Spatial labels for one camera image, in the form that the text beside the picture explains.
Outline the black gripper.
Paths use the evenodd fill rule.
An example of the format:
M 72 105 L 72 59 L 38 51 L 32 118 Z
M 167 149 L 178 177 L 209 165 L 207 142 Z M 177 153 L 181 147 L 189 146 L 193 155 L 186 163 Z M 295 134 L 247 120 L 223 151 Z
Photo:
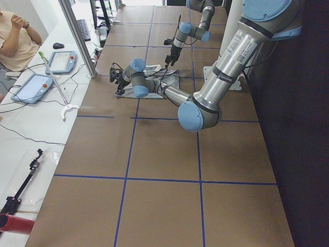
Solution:
M 181 47 L 177 47 L 175 45 L 172 45 L 171 50 L 170 50 L 170 55 L 166 56 L 165 59 L 165 68 L 168 68 L 168 66 L 171 63 L 171 66 L 173 66 L 175 64 L 175 62 L 178 60 L 180 53 L 181 53 L 182 48 Z
M 130 84 L 130 79 L 126 80 L 123 78 L 122 74 L 116 76 L 116 84 L 118 84 L 117 90 L 115 92 L 116 96 L 121 96 L 125 93 L 124 88 Z

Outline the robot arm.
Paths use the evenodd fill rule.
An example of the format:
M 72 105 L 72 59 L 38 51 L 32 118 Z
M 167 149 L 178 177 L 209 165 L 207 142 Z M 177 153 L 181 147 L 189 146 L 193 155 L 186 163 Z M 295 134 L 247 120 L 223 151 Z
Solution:
M 210 23 L 215 13 L 213 1 L 186 1 L 186 6 L 202 14 L 198 26 L 193 26 L 188 22 L 181 22 L 176 28 L 175 35 L 172 39 L 166 39 L 164 45 L 171 45 L 170 54 L 166 56 L 166 67 L 173 66 L 179 59 L 181 50 L 188 37 L 207 42 L 210 38 Z
M 212 65 L 200 91 L 188 94 L 144 74 L 145 62 L 136 58 L 127 68 L 109 71 L 117 95 L 131 85 L 137 98 L 156 93 L 178 106 L 178 121 L 187 131 L 214 127 L 221 119 L 220 101 L 235 83 L 258 48 L 268 41 L 292 39 L 301 33 L 304 1 L 243 1 L 237 31 Z

